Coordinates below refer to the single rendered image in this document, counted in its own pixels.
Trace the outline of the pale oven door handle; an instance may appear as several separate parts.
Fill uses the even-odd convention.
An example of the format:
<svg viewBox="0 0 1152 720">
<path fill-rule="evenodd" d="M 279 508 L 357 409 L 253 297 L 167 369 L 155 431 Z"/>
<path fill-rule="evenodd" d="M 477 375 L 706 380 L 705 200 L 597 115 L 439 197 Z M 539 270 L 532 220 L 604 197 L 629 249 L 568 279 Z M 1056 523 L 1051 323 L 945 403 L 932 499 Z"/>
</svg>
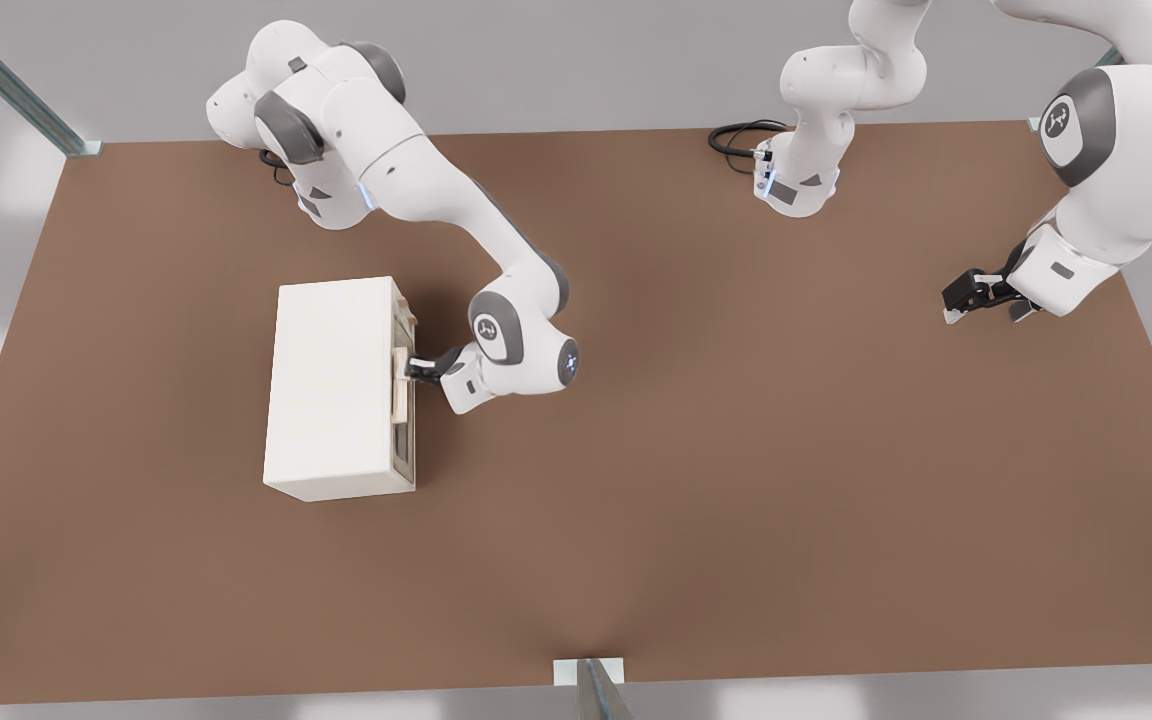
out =
<svg viewBox="0 0 1152 720">
<path fill-rule="evenodd" d="M 397 425 L 410 423 L 411 418 L 412 391 L 410 376 L 407 372 L 408 361 L 410 361 L 410 348 L 403 344 L 394 347 L 392 350 L 392 361 L 394 381 L 391 401 L 391 423 L 397 427 Z"/>
</svg>

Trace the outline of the oven door with window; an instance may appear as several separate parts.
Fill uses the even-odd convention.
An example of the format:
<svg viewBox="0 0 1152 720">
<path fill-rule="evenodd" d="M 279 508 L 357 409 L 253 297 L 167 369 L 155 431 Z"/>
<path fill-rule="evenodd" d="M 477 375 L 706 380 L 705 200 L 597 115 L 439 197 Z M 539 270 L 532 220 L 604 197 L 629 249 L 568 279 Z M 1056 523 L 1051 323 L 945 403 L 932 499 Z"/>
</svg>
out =
<svg viewBox="0 0 1152 720">
<path fill-rule="evenodd" d="M 403 344 L 410 348 L 410 354 L 415 350 L 415 328 L 417 320 L 415 314 L 411 313 L 411 306 L 408 301 L 397 290 L 397 285 L 393 285 L 393 319 L 392 319 L 392 344 L 396 347 L 397 344 Z M 411 382 L 412 391 L 412 406 L 411 406 L 411 418 L 410 423 L 403 425 L 393 425 L 393 464 L 397 473 L 415 486 L 415 389 L 414 382 Z"/>
</svg>

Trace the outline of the white oven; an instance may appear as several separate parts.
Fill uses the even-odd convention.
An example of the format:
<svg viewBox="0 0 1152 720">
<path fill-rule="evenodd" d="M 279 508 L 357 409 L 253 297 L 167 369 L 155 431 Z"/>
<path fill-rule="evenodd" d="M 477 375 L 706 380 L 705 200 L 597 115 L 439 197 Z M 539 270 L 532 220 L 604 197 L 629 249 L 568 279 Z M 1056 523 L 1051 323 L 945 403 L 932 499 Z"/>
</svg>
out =
<svg viewBox="0 0 1152 720">
<path fill-rule="evenodd" d="M 392 283 L 279 288 L 265 486 L 303 502 L 415 491 L 393 464 Z"/>
</svg>

